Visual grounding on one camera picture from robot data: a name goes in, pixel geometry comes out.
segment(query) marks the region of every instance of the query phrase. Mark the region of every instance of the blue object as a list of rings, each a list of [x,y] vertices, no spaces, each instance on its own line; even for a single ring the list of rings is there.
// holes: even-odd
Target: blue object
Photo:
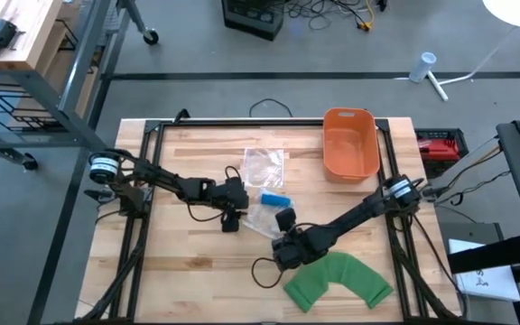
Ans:
[[[416,83],[423,81],[436,61],[437,57],[434,54],[430,52],[423,53],[416,67],[408,75],[408,79]]]
[[[283,195],[262,193],[260,203],[274,207],[289,208],[292,201],[290,200],[290,198],[286,198]]]

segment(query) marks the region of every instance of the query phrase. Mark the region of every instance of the wooden table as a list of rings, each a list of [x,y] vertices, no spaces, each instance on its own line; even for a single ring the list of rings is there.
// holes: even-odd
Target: wooden table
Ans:
[[[138,155],[144,122],[143,119],[123,120],[116,147]],[[389,118],[389,122],[400,172],[411,179],[424,177],[411,119]],[[165,131],[161,164],[163,168],[183,177],[210,177],[224,181],[224,167],[239,167],[245,148],[284,150],[284,186],[276,191],[293,199],[297,222],[328,222],[353,208],[378,186],[376,177],[359,184],[327,182],[322,170],[322,131],[314,126],[176,126]],[[385,159],[383,145],[381,150]],[[249,190],[249,193],[251,204],[257,204],[255,190]],[[117,205],[107,207],[102,213],[114,209]],[[202,217],[214,212],[204,208],[194,209],[194,214]],[[446,263],[432,204],[422,203],[417,216]],[[124,227],[125,219],[119,216],[104,218],[97,225],[76,316],[89,311],[89,305],[100,298],[115,277]],[[456,293],[417,227],[413,227],[413,238],[423,278],[449,309],[459,313]],[[351,253],[395,287],[384,218],[371,219],[348,232],[333,249]],[[250,266],[260,256],[271,256],[267,237],[243,226],[237,233],[224,234],[217,220],[195,222],[189,217],[184,203],[167,191],[156,190],[135,320],[402,320],[395,292],[370,310],[352,292],[336,284],[330,286],[308,313],[303,313],[282,289],[294,271],[287,271],[273,289],[262,289],[253,282]],[[273,265],[258,266],[260,268],[256,269],[256,274],[264,283],[270,283],[278,274]],[[126,290],[123,306],[126,306]],[[417,313],[411,285],[408,292],[412,311]]]
[[[0,0],[0,19],[17,25],[12,49],[0,51],[0,70],[34,70],[61,8],[61,0]]]

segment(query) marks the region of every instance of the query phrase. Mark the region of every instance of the gray floor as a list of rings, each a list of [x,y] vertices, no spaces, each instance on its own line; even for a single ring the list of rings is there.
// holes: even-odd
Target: gray floor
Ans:
[[[438,56],[437,71],[470,70],[510,27],[480,1],[392,1],[373,32],[333,14],[320,32],[306,20],[285,21],[275,42],[226,29],[218,1],[143,0],[144,19],[160,32],[147,48],[134,28],[127,32],[117,72],[406,71],[422,51]],[[520,70],[516,30],[485,70]],[[121,118],[247,116],[262,98],[283,101],[295,116],[321,116],[329,107],[363,107],[376,116],[411,116],[419,127],[460,127],[470,148],[495,134],[495,125],[520,118],[519,80],[474,80],[446,87],[441,102],[428,83],[395,80],[117,81],[112,84],[97,133],[112,144]],[[256,116],[283,116],[273,105]],[[0,160],[0,324],[24,323],[49,249],[76,150],[32,150],[42,165],[23,173]],[[506,169],[503,158],[475,170],[459,188]],[[82,185],[87,188],[88,182]],[[510,178],[467,196],[459,210],[482,222],[499,222],[506,237],[520,235],[520,202]],[[79,294],[93,234],[95,209],[80,196],[61,254],[46,321],[69,320]],[[465,222],[439,210],[447,222]],[[502,321],[506,303],[474,302],[471,315]]]

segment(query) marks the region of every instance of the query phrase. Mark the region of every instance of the white lamp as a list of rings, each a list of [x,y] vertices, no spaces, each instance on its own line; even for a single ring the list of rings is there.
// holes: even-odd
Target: white lamp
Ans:
[[[505,23],[512,24],[513,28],[511,28],[511,30],[505,35],[505,37],[501,39],[498,45],[468,75],[455,79],[437,81],[437,79],[432,75],[432,73],[429,72],[429,80],[431,81],[432,85],[437,89],[439,95],[441,95],[441,98],[444,101],[449,100],[449,98],[442,89],[442,86],[448,85],[453,82],[459,82],[472,78],[475,75],[475,73],[477,73],[477,71],[483,68],[483,66],[488,62],[488,60],[493,55],[495,55],[495,53],[497,53],[501,45],[503,45],[503,43],[508,39],[511,32],[514,31],[516,27],[520,27],[520,0],[483,0],[483,4],[487,8],[487,10],[490,13],[492,13],[496,18],[502,20]]]

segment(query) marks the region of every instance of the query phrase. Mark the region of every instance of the caster wheel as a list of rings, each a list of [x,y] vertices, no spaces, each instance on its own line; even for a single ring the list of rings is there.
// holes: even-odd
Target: caster wheel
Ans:
[[[35,161],[35,158],[33,158],[32,155],[29,153],[26,153],[25,160],[23,160],[22,165],[25,168],[26,171],[36,171],[39,167],[39,164]]]
[[[150,40],[149,38],[144,36],[144,42],[146,44],[148,44],[148,45],[155,45],[155,44],[157,44],[158,41],[160,40],[160,36],[158,36],[158,32],[155,31],[155,30],[149,30],[147,32],[150,34],[152,39]]]

